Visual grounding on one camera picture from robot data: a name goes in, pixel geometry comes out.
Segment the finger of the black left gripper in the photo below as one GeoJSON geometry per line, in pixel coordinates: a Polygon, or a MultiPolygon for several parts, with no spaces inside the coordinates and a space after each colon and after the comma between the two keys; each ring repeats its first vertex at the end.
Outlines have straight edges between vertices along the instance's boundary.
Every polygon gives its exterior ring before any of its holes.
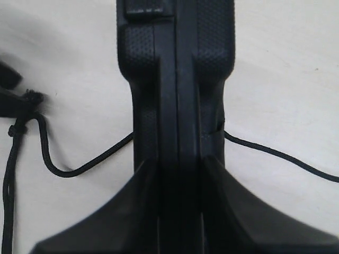
{"type": "Polygon", "coordinates": [[[40,104],[40,93],[33,90],[19,96],[1,88],[1,117],[15,119],[37,109],[40,104]]]}
{"type": "Polygon", "coordinates": [[[1,88],[14,89],[22,81],[22,76],[7,63],[1,61],[0,68],[1,88]]]}

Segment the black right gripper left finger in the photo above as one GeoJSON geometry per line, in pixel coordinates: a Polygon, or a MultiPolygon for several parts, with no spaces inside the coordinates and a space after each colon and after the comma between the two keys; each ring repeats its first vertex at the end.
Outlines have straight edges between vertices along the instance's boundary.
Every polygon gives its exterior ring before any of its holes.
{"type": "Polygon", "coordinates": [[[142,162],[109,202],[32,253],[157,253],[157,163],[142,162]]]}

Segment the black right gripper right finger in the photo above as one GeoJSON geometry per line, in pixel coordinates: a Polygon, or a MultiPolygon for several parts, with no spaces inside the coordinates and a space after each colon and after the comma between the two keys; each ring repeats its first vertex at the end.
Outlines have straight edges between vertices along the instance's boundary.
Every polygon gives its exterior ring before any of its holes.
{"type": "Polygon", "coordinates": [[[210,253],[338,253],[338,237],[269,206],[213,156],[203,159],[202,208],[210,253]]]}

